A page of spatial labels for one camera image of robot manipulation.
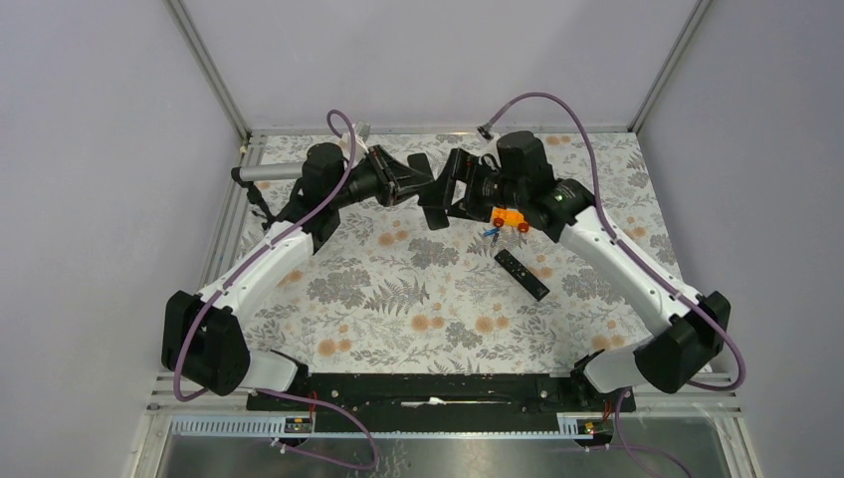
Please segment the black remote control back up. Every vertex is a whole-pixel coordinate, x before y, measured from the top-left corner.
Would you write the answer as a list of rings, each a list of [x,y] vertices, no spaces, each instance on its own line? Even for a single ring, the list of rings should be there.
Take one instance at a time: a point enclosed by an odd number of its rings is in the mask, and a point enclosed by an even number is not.
[[[431,165],[425,153],[408,156],[408,165],[418,172],[425,173],[430,181],[418,190],[417,205],[422,208],[429,230],[445,229],[450,225],[444,208],[444,196],[434,178]]]

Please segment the black battery cover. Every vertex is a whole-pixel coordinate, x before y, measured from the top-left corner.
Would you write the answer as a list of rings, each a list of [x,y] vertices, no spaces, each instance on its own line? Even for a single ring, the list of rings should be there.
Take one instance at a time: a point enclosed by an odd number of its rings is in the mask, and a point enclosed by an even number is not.
[[[455,181],[450,177],[439,177],[417,204],[422,208],[447,210],[454,197]]]

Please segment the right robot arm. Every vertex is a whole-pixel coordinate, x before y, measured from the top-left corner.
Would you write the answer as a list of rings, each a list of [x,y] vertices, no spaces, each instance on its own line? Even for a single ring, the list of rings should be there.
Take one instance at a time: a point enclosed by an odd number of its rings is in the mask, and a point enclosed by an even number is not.
[[[623,297],[651,336],[638,344],[588,356],[575,365],[570,387],[580,408],[594,410],[610,392],[649,383],[665,393],[694,377],[726,344],[732,306],[720,292],[705,296],[670,277],[598,207],[573,178],[557,178],[541,141],[523,130],[490,142],[480,155],[453,149],[419,199],[430,229],[450,218],[488,222],[496,207],[520,213],[589,264]]]

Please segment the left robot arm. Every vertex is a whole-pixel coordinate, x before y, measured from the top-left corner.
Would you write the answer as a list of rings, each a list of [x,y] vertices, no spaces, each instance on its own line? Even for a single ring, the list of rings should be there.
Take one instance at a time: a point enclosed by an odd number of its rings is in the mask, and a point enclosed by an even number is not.
[[[268,223],[265,237],[229,271],[199,292],[174,293],[165,306],[161,363],[174,382],[187,378],[201,390],[225,396],[238,388],[269,389],[286,409],[308,399],[302,365],[279,352],[249,348],[242,322],[251,317],[281,280],[303,266],[339,225],[340,209],[375,199],[398,205],[432,183],[423,153],[406,162],[382,146],[362,146],[350,166],[331,142],[312,146],[294,163],[295,184],[288,204]]]

